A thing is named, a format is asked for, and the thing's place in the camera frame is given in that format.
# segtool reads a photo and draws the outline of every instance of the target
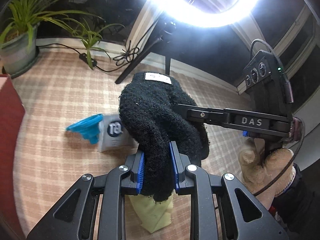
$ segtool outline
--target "silver screw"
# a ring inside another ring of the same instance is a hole
[[[82,176],[82,180],[84,180],[84,181],[88,181],[88,180],[90,180],[92,178],[92,176],[90,175],[90,174],[84,174],[83,176]]]
[[[129,169],[129,167],[127,165],[121,165],[119,166],[119,170],[120,171],[127,171]]]
[[[227,180],[233,180],[235,178],[235,176],[231,173],[226,173],[226,174],[224,174],[224,178]]]
[[[187,166],[188,171],[196,171],[197,170],[197,166],[191,164]]]

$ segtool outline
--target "plant pot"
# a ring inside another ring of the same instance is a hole
[[[2,45],[0,58],[7,74],[17,75],[26,72],[36,58],[36,34],[38,24],[33,27],[33,38],[30,48],[28,48],[28,34],[23,33],[11,41]]]

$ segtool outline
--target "person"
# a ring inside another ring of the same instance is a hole
[[[291,150],[281,148],[261,161],[263,151],[264,140],[250,138],[241,147],[238,155],[242,183],[253,194],[274,179],[293,155]],[[298,239],[320,239],[320,195],[306,186],[296,164],[291,165],[279,180],[258,195],[257,199],[267,210],[271,206],[276,208],[288,229],[299,234]]]

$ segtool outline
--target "forearm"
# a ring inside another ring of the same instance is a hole
[[[272,205],[289,230],[299,233],[301,239],[320,239],[320,196],[307,189],[297,165],[295,169],[293,183]]]

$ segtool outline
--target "beige work glove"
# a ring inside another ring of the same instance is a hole
[[[239,163],[242,170],[242,183],[252,193],[256,193],[272,181],[292,158],[292,150],[281,148],[272,152],[264,161],[260,159],[264,152],[264,140],[248,139],[239,151]],[[269,210],[275,196],[281,195],[291,184],[296,170],[291,166],[257,199]]]
[[[137,195],[129,196],[132,207],[148,232],[153,233],[171,224],[173,209],[172,195],[168,200],[155,202],[153,197]]]

